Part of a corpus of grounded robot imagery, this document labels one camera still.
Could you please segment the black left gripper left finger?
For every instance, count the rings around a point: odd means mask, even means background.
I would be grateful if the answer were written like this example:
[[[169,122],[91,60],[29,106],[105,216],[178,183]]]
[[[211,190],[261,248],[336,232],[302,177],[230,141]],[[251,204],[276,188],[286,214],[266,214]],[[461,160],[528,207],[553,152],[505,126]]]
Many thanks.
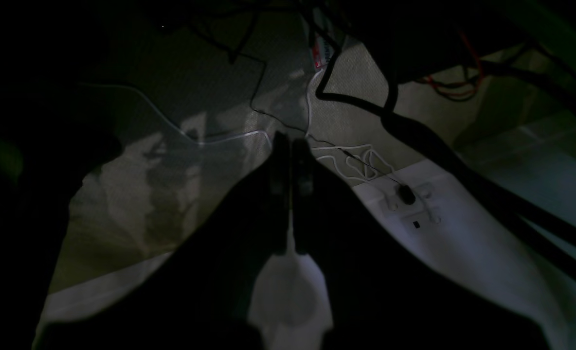
[[[269,229],[271,251],[283,255],[287,250],[290,142],[284,133],[275,133],[269,163]]]

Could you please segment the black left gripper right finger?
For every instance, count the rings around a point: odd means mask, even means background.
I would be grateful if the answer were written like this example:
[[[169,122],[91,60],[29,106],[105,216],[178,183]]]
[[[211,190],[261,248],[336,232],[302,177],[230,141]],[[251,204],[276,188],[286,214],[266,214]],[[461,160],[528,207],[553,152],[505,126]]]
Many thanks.
[[[292,143],[292,222],[295,250],[299,255],[315,255],[314,192],[315,164],[305,139]]]

